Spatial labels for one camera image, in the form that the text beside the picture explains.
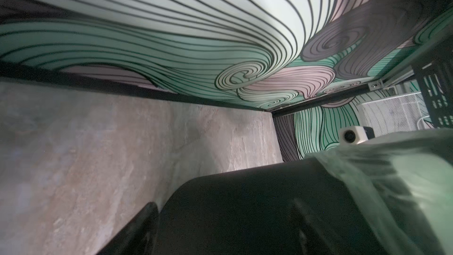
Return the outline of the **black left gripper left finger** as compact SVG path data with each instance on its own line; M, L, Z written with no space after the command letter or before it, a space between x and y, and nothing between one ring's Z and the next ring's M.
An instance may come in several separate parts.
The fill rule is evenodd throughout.
M147 203L97 254L151 255L158 221L158 206Z

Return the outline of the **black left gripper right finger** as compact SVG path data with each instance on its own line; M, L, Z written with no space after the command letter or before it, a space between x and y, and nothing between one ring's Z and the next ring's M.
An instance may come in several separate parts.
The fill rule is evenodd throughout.
M300 199L291 202L291 225L300 255L353 255L345 240Z

